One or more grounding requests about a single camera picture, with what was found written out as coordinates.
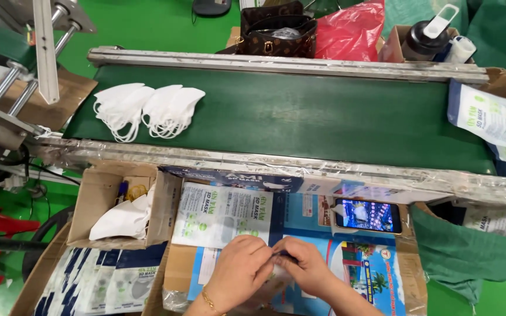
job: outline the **conveyor belt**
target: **conveyor belt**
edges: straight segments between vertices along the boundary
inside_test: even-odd
[[[100,67],[95,92],[133,82],[206,92],[173,140],[135,143],[494,174],[483,141],[446,120],[447,84],[143,66]],[[65,138],[114,140],[89,97]]]

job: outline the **green floor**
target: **green floor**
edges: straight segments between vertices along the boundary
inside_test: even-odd
[[[228,15],[198,18],[195,25],[191,22],[192,0],[79,0],[79,3],[98,27],[99,33],[76,34],[59,61],[68,70],[88,77],[96,71],[86,60],[91,47],[122,45],[129,49],[214,53],[225,46],[230,28],[239,24],[236,0]],[[75,203],[75,186],[47,185],[53,214]],[[0,206],[4,208],[4,214],[28,218],[30,198],[25,191],[17,195],[3,192]],[[46,200],[36,201],[33,219],[44,221],[47,216]],[[0,315],[8,314],[23,285],[20,277],[22,259],[22,253],[1,256],[0,275],[13,281],[9,288],[5,284],[0,286]],[[427,288],[429,316],[472,315],[472,308],[458,294],[432,281]],[[506,314],[506,282],[485,282],[476,312],[479,316]]]

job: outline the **metal rail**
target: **metal rail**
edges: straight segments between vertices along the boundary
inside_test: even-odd
[[[92,159],[114,159],[275,176],[327,176],[364,182],[365,186],[418,190],[430,192],[431,196],[436,193],[484,203],[506,204],[506,178],[462,171],[61,138],[41,138],[34,147],[36,149],[33,148],[32,152],[36,150],[37,155],[45,162],[58,163],[67,168],[83,168]]]
[[[450,63],[387,63],[227,54],[190,54],[92,48],[87,59],[95,67],[105,64],[201,68],[269,73],[349,76],[358,78],[448,82],[454,78],[466,84],[483,84],[489,77],[485,68]]]

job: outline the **smartphone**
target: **smartphone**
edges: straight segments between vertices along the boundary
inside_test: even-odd
[[[335,222],[338,227],[401,233],[399,207],[396,204],[338,198],[335,200],[335,205],[345,207],[345,217],[335,212]]]

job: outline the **hand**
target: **hand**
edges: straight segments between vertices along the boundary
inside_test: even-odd
[[[331,283],[340,280],[329,270],[318,249],[312,243],[287,236],[273,247],[275,253],[282,250],[295,257],[298,264],[280,256],[274,257],[273,262],[284,268],[302,291],[325,300]]]
[[[262,239],[251,235],[237,236],[222,249],[205,287],[217,312],[242,304],[263,285],[274,268],[272,255]]]

